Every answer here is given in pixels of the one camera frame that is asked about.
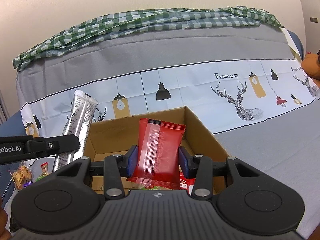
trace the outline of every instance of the red snack package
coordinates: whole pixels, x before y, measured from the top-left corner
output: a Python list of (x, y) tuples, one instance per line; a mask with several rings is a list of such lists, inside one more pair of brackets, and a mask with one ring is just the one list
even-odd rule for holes
[(193, 189), (193, 186), (195, 184), (196, 179), (186, 179), (183, 176), (183, 173), (180, 173), (180, 189), (185, 189), (189, 195), (191, 196), (191, 192)]
[(141, 118), (138, 163), (128, 181), (146, 186), (180, 188), (178, 147), (186, 126)]

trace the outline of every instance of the wall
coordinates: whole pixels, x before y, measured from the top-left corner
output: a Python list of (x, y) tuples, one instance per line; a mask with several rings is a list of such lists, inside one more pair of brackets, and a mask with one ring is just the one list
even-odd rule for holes
[[(306, 29), (307, 51), (320, 50), (320, 0), (301, 0), (304, 25)], [(310, 17), (318, 18), (319, 23), (310, 22)]]
[(12, 59), (65, 28), (127, 10), (234, 5), (273, 13), (305, 45), (300, 0), (0, 0), (0, 90), (8, 111), (12, 115), (19, 109)]

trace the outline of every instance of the silver snack package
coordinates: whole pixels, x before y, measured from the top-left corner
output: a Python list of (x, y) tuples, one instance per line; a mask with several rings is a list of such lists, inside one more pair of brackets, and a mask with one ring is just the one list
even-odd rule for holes
[(77, 151), (57, 155), (54, 160), (52, 171), (56, 171), (83, 156), (90, 125), (97, 104), (98, 102), (94, 98), (81, 90), (75, 91), (70, 118), (63, 129), (62, 135), (76, 135), (79, 138), (80, 147)]

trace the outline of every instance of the deer illustration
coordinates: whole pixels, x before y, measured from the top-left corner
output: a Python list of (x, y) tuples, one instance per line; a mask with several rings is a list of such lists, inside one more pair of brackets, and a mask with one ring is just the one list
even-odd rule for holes
[(224, 93), (219, 89), (219, 85), (220, 85), (220, 81), (217, 85), (217, 91), (214, 90), (213, 87), (211, 87), (211, 89), (219, 96), (219, 97), (223, 97), (223, 98), (227, 98), (229, 103), (232, 103), (235, 105), (236, 107), (236, 111), (238, 116), (242, 119), (242, 120), (246, 120), (246, 121), (252, 121), (252, 120), (256, 120), (256, 119), (260, 119), (263, 116), (263, 111), (259, 108), (254, 108), (254, 109), (244, 109), (241, 105), (241, 102), (243, 100), (242, 95), (247, 91), (247, 82), (245, 83), (245, 86), (238, 80), (238, 82), (241, 84), (242, 89), (240, 89), (239, 87), (239, 93), (237, 94), (237, 99), (234, 100), (230, 95), (228, 95), (226, 93), (226, 89), (224, 89)]
[(102, 112), (97, 108), (99, 112), (98, 120), (93, 116), (93, 122), (101, 122), (103, 121), (104, 117), (106, 116), (107, 108), (104, 109), (104, 114), (102, 115)]
[(304, 75), (305, 76), (305, 78), (306, 78), (306, 81), (302, 81), (300, 78), (298, 78), (297, 76), (296, 76), (296, 74), (294, 74), (294, 75), (292, 75), (296, 80), (298, 80), (298, 81), (300, 81), (301, 83), (302, 83), (302, 85), (305, 85), (307, 88), (308, 88), (308, 90), (309, 90), (309, 93), (313, 96), (313, 97), (316, 97), (317, 96), (317, 86), (310, 86), (310, 84), (309, 84), (309, 82), (310, 82), (310, 80), (308, 79), (309, 78), (309, 76), (308, 75)]

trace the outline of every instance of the checkered pattern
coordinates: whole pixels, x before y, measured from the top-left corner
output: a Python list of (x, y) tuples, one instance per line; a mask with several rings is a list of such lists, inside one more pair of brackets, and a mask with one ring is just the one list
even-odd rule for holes
[(245, 6), (215, 10), (152, 9), (108, 14), (64, 30), (21, 53), (13, 60), (13, 67), (21, 71), (35, 59), (61, 56), (94, 42), (131, 33), (218, 26), (257, 26), (261, 22), (282, 27), (269, 12)]

